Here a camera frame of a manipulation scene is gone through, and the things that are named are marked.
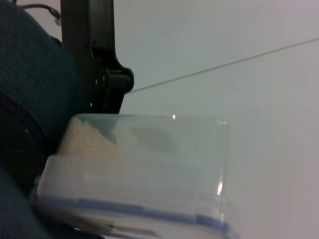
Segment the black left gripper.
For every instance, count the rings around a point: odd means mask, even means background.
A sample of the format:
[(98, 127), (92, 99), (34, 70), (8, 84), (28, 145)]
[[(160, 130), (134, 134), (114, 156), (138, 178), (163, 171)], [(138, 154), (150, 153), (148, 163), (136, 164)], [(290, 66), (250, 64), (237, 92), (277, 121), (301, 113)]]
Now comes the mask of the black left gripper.
[(134, 86), (131, 69), (123, 68), (115, 51), (112, 0), (62, 0), (62, 42), (80, 75), (92, 78), (91, 113), (118, 114), (126, 93)]

